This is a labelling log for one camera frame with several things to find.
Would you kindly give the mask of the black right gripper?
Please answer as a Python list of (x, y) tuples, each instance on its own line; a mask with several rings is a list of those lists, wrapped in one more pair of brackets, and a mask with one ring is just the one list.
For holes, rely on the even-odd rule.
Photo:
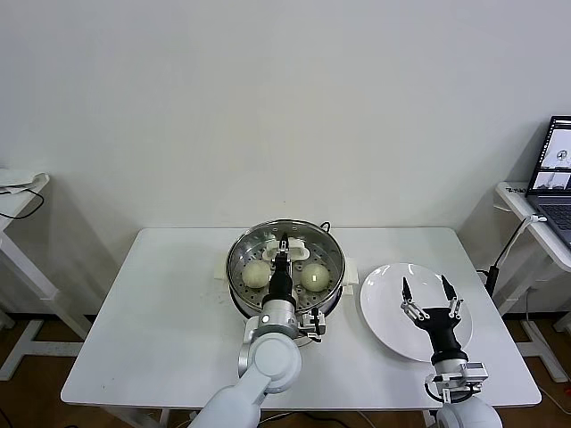
[(432, 364), (450, 359), (468, 361), (468, 355), (462, 350), (454, 333), (454, 329), (461, 319), (460, 308), (463, 300), (458, 297), (453, 285), (445, 276), (441, 276), (441, 280), (445, 296), (449, 302), (449, 309), (427, 308), (423, 310), (413, 300), (405, 276), (402, 278), (401, 309), (412, 322), (417, 322), (419, 329), (427, 332), (433, 349)]

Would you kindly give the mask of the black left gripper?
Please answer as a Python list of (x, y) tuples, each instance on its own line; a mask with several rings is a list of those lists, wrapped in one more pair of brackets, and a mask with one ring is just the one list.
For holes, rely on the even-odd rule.
[(275, 270), (269, 280), (267, 301), (284, 300), (295, 304), (295, 298), (292, 295), (293, 280), (289, 274), (290, 262), (289, 238), (286, 238), (286, 234), (282, 234), (277, 247)]

